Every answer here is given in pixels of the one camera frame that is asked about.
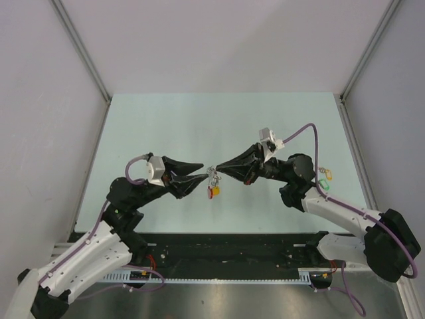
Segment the metal key organizer red handle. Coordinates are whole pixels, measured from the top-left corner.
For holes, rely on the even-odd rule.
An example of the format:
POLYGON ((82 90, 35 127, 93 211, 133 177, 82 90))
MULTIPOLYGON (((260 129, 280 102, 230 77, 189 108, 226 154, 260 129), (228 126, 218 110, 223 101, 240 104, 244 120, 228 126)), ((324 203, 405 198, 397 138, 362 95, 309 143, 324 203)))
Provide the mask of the metal key organizer red handle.
POLYGON ((213 199, 214 197, 211 195, 211 189, 213 187, 219 187, 220 188, 219 183, 220 183, 221 177, 218 175, 217 170, 213 166, 210 166, 210 167, 207 168, 207 174, 209 176, 208 187, 207 187, 207 195, 208 195, 209 199, 213 199))

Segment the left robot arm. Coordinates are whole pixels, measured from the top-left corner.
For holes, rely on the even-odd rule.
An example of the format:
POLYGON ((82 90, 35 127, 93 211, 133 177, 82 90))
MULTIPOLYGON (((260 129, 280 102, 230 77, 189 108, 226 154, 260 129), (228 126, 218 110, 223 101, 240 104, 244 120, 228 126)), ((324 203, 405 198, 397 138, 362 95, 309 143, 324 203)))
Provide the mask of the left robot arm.
POLYGON ((6 318, 61 318, 82 293, 107 274, 142 264, 147 243, 135 231, 139 209, 171 194, 182 199, 208 178, 201 163, 143 154, 131 159, 125 175, 113 180, 94 226, 41 268, 26 269, 6 318))

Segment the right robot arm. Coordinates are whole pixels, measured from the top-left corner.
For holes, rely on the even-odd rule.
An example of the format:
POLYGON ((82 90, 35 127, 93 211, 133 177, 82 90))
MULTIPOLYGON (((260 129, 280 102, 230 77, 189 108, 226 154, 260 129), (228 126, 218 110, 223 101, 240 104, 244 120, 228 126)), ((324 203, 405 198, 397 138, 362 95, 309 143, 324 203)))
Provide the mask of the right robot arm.
POLYGON ((315 181, 313 160, 305 154, 287 160, 267 157, 260 143, 217 165, 216 170, 244 185, 258 178, 281 181, 279 189, 285 206, 317 215, 349 232, 349 237, 326 231, 319 233, 306 250, 307 261, 323 266, 328 260, 350 261, 367 265, 388 282, 401 277, 416 278, 414 259, 421 246, 401 213, 358 208, 325 193, 315 181))

